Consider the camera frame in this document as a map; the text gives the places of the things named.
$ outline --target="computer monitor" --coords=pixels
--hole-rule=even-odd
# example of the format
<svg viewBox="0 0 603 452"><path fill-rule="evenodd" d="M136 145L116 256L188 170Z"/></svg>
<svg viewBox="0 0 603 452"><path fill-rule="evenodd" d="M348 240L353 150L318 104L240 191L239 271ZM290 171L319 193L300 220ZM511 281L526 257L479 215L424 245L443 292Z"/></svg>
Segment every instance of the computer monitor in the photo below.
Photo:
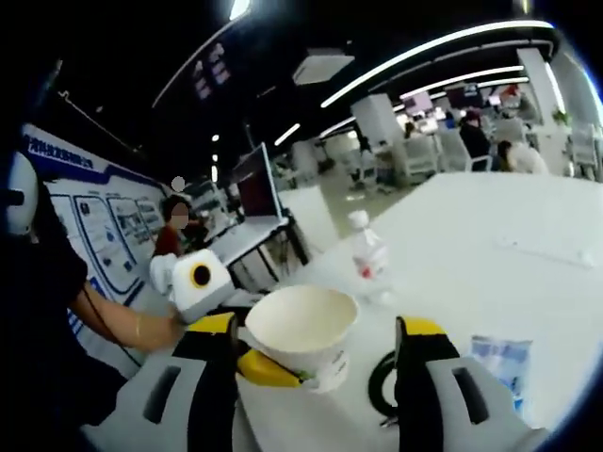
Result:
<svg viewBox="0 0 603 452"><path fill-rule="evenodd" d="M233 168L231 183L236 184L245 218L283 217L264 143Z"/></svg>
<svg viewBox="0 0 603 452"><path fill-rule="evenodd" d="M446 89L446 95L452 108L483 107L483 98L477 83L469 83L460 87Z"/></svg>
<svg viewBox="0 0 603 452"><path fill-rule="evenodd" d="M404 112L408 116L414 116L419 111L428 111L433 108L432 98L427 91L419 92L408 99L403 100L405 108Z"/></svg>

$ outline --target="headphones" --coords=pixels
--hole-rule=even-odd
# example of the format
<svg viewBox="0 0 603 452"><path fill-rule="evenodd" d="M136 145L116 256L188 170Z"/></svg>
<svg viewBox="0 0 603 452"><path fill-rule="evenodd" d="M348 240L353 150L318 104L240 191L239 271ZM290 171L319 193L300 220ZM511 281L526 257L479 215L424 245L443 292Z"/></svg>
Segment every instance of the headphones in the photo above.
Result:
<svg viewBox="0 0 603 452"><path fill-rule="evenodd" d="M20 152L8 155L7 167L2 169L0 181L0 209L2 233L26 235L38 207L38 175L29 159Z"/></svg>

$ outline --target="white paper cup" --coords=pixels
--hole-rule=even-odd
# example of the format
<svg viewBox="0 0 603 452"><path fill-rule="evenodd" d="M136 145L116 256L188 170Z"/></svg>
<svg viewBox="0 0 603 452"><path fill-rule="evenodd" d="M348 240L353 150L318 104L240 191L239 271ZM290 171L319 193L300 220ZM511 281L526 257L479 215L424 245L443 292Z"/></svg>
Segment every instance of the white paper cup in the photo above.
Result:
<svg viewBox="0 0 603 452"><path fill-rule="evenodd" d="M298 375L304 387L322 393L347 376L344 345L357 316L358 304L352 297L295 285L263 297L245 323L261 351Z"/></svg>

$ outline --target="plastic bag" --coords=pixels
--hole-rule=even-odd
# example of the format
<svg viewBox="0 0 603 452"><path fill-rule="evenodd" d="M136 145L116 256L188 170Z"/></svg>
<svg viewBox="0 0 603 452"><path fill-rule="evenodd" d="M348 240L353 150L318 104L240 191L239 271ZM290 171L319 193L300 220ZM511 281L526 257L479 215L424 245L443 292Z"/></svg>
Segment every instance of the plastic bag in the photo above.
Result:
<svg viewBox="0 0 603 452"><path fill-rule="evenodd" d="M471 337L471 354L513 393L517 412L522 412L528 375L531 341L506 341L487 336Z"/></svg>

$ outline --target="white table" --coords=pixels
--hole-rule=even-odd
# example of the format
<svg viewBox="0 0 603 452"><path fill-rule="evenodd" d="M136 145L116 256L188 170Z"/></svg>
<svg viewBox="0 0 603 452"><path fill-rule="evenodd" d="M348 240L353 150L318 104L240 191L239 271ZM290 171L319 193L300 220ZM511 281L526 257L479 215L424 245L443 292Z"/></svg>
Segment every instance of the white table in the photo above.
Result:
<svg viewBox="0 0 603 452"><path fill-rule="evenodd" d="M390 248L397 305L362 306L349 377L332 393L239 379L262 449L397 452L398 430L378 426L383 417L369 404L367 381L394 348L399 314L435 320L462 353L472 334L531 339L528 421L558 425L601 350L603 186L527 174L437 175L377 217L374 229ZM362 290L350 241L287 283Z"/></svg>

